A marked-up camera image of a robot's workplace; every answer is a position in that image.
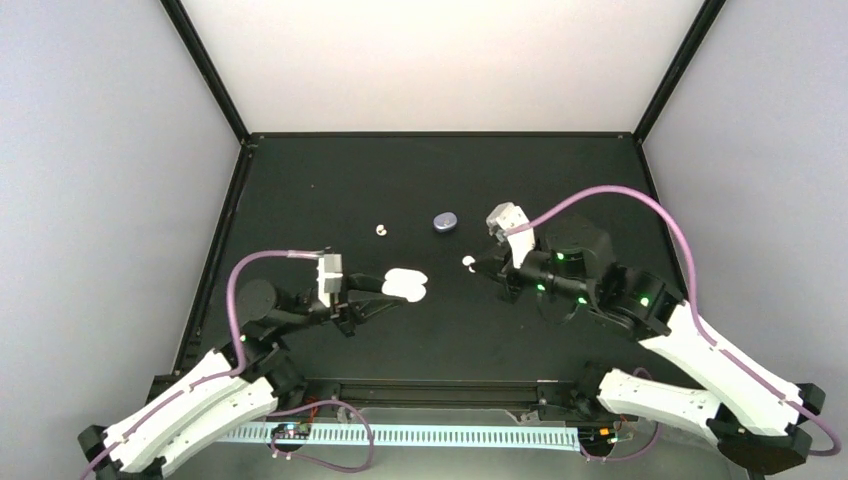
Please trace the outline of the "white oval charging case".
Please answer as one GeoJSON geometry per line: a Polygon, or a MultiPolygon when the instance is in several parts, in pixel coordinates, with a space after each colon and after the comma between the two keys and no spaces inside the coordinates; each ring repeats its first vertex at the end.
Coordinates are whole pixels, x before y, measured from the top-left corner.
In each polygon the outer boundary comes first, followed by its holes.
{"type": "Polygon", "coordinates": [[[384,295],[405,299],[407,302],[421,301],[427,294],[428,277],[419,270],[392,268],[384,275],[381,292],[384,295]]]}

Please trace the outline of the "lavender earbud charging case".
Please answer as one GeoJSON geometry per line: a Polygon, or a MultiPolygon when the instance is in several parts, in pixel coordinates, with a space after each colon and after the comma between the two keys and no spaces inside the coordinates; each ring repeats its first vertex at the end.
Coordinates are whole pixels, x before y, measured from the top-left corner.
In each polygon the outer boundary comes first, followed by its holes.
{"type": "Polygon", "coordinates": [[[458,225],[458,216],[454,212],[442,212],[433,218],[432,225],[439,234],[451,232],[458,225]]]}

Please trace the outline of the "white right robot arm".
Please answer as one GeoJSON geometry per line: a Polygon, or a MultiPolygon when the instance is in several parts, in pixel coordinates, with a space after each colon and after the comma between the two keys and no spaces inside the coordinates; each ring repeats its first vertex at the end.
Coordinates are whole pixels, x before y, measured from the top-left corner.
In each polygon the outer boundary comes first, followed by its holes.
{"type": "Polygon", "coordinates": [[[500,286],[514,302],[526,292],[564,300],[571,315],[670,361],[695,388],[642,378],[588,363],[572,387],[567,409],[585,419],[602,413],[638,416],[694,434],[738,466],[774,475],[804,464],[812,452],[802,425],[818,414],[824,391],[767,372],[706,322],[693,319],[681,294],[655,275],[621,264],[609,234],[574,216],[549,228],[501,239],[468,270],[500,286]]]}

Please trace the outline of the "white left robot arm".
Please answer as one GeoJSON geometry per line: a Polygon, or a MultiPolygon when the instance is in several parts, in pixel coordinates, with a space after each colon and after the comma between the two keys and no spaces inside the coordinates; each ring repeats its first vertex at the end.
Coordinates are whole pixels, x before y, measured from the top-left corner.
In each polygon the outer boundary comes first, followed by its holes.
{"type": "Polygon", "coordinates": [[[314,288],[294,297],[259,280],[228,291],[233,339],[137,412],[81,432],[88,461],[81,478],[168,477],[229,431],[301,399],[304,378],[283,336],[327,324],[352,336],[371,317],[422,300],[426,282],[418,271],[391,269],[380,277],[321,273],[314,288]]]}

